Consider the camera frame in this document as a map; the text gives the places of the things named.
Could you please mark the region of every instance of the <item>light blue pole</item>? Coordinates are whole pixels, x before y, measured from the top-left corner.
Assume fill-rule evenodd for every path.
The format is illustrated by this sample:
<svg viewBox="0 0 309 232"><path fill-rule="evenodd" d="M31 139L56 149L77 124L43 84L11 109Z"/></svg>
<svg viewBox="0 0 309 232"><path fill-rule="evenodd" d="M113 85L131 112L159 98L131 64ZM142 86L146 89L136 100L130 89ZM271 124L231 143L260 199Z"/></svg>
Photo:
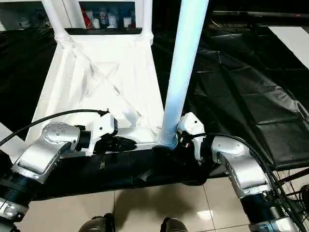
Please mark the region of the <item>light blue pole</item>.
<svg viewBox="0 0 309 232"><path fill-rule="evenodd" d="M162 130L157 142L174 149L209 0L182 0Z"/></svg>

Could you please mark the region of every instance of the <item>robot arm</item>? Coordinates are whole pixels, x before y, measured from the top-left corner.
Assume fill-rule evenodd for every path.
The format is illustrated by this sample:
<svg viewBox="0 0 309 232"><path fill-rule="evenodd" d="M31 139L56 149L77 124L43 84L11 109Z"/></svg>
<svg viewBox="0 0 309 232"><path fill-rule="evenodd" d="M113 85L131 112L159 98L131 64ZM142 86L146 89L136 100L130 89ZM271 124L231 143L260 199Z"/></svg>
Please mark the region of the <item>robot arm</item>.
<svg viewBox="0 0 309 232"><path fill-rule="evenodd" d="M182 134L195 135L204 132L204 126L192 113L180 120L178 130ZM193 139L195 158L201 162L199 149L203 137ZM259 163L250 154L249 148L238 140L215 136L206 138L211 144L212 159L226 168L232 186L240 199L250 221L252 232L298 232L299 228L287 217L280 202L275 197Z"/></svg>
<svg viewBox="0 0 309 232"><path fill-rule="evenodd" d="M14 222L23 219L60 156L65 152L87 148L92 154L96 143L117 133L117 121L107 113L95 121L91 131L82 126L50 123L41 136L19 157L10 172L0 180L0 231L17 231Z"/></svg>

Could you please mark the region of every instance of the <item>white pole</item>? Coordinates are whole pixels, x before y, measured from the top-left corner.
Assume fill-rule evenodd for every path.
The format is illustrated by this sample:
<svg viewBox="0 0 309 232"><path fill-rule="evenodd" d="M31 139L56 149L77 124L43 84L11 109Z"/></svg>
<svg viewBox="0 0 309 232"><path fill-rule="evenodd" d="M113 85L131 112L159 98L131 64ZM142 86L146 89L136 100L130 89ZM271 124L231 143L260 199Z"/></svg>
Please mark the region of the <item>white pole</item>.
<svg viewBox="0 0 309 232"><path fill-rule="evenodd" d="M152 32L152 18L153 18L153 0L143 1L143 28L141 36L146 37L150 41L150 45L153 44L154 35Z"/></svg>
<svg viewBox="0 0 309 232"><path fill-rule="evenodd" d="M68 39L70 36L62 27L52 0L42 0L42 4L47 13L50 23L53 26L55 32L55 40Z"/></svg>
<svg viewBox="0 0 309 232"><path fill-rule="evenodd" d="M184 99L197 53L209 0L182 0L162 130L157 141L174 149Z"/></svg>

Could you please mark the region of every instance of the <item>black wire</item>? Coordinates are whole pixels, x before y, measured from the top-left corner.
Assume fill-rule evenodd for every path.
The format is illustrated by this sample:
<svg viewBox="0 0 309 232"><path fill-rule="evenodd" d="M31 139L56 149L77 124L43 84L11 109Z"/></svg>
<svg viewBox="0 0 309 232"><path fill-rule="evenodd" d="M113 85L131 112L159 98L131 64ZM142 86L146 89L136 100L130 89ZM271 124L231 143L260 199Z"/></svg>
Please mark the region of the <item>black wire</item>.
<svg viewBox="0 0 309 232"><path fill-rule="evenodd" d="M247 143L246 141L244 141L243 139L236 137L234 135L229 135L229 134L224 134L224 133L200 133L200 134L195 134L195 135L189 135L190 139L196 138L196 137L201 137L201 136L222 136L222 137L227 137L227 138L231 138L231 139L235 139L241 143L243 143L244 145L246 145L251 153L253 154L253 156L260 162L262 169L264 169L264 171L266 172L270 185L272 186L275 194L280 198L283 199L284 202L287 204L287 206L285 204L282 204L285 212L291 217L291 219L294 221L294 223L297 225L297 227L303 231L306 232L306 228L304 227L303 223L301 222L301 220L299 220L298 216L297 216L297 212L295 211L294 207L292 206L291 202L289 201L289 198L286 196L282 185L279 183L278 179L276 178L276 176L273 174L273 172L271 171L271 169L269 168L269 166L265 163L264 159L259 155L259 153L255 150L255 148L253 146L251 146L249 143Z"/></svg>
<svg viewBox="0 0 309 232"><path fill-rule="evenodd" d="M304 185L300 189L299 198L304 209L305 219L309 218L309 185Z"/></svg>
<svg viewBox="0 0 309 232"><path fill-rule="evenodd" d="M47 121L47 120L50 120L54 117L59 117L59 116L62 116L62 115L68 115L68 114L74 114L74 113L98 113L100 116L103 116L107 113L107 111L102 111L102 110L88 110L88 109L81 109L81 110L68 110L68 111L64 111L64 112L61 112L61 113L57 113L57 114L53 114L53 115L50 115L50 116L47 116L47 117L44 117L44 118L41 118L37 121L34 121L32 123L30 123L29 125L19 129L18 131L15 131L13 132L12 134L10 134L9 136L5 137L4 139L1 140L0 142L0 146L2 146L3 144L5 144L7 141L9 141L10 139L12 139L14 136L18 135L18 133L30 128L30 127L33 127L41 122L44 122L44 121Z"/></svg>

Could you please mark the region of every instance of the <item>black plastic sheet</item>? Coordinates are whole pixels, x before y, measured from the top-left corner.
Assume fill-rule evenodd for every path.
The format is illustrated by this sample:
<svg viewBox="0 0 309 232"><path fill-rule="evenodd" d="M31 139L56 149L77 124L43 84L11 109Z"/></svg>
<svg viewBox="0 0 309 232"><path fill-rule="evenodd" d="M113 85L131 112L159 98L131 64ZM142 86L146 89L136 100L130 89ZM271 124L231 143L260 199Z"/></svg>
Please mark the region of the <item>black plastic sheet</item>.
<svg viewBox="0 0 309 232"><path fill-rule="evenodd" d="M74 32L94 33L70 30ZM49 29L0 34L0 121L12 130L31 122L56 47L53 37ZM163 102L174 39L173 32L157 33L152 46ZM307 166L308 77L307 68L267 28L209 29L200 40L183 113L194 112L205 131L244 138L273 169ZM38 199L176 182L202 184L210 171L211 176L222 174L211 162L197 168L193 151L179 154L186 158L154 149L62 160ZM210 157L210 152L203 156ZM0 169L9 167L4 157Z"/></svg>
<svg viewBox="0 0 309 232"><path fill-rule="evenodd" d="M166 98L174 34L153 44L162 99ZM309 164L309 71L268 28L212 29L202 34L184 113L205 131L246 139L270 166Z"/></svg>

